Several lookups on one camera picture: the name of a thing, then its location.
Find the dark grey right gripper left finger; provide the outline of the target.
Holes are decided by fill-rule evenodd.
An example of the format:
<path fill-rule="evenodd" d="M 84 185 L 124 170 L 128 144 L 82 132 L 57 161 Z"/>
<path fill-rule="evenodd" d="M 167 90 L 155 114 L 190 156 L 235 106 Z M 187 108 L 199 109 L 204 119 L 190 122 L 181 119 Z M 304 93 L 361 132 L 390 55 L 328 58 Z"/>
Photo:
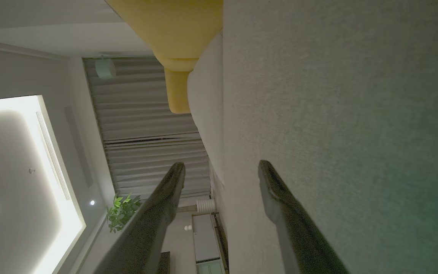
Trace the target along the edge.
<path fill-rule="evenodd" d="M 168 225 L 174 220 L 186 167 L 174 163 L 147 201 L 129 220 L 95 274 L 156 274 Z"/>

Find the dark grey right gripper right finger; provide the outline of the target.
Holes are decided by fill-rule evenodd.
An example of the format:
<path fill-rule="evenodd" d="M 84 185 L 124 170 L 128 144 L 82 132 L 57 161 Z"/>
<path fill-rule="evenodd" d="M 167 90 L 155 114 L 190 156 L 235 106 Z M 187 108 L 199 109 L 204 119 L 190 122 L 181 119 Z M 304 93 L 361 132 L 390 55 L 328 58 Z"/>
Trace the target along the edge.
<path fill-rule="evenodd" d="M 285 273 L 347 274 L 342 260 L 272 163 L 261 160 L 258 176 L 265 213 L 278 233 Z"/>

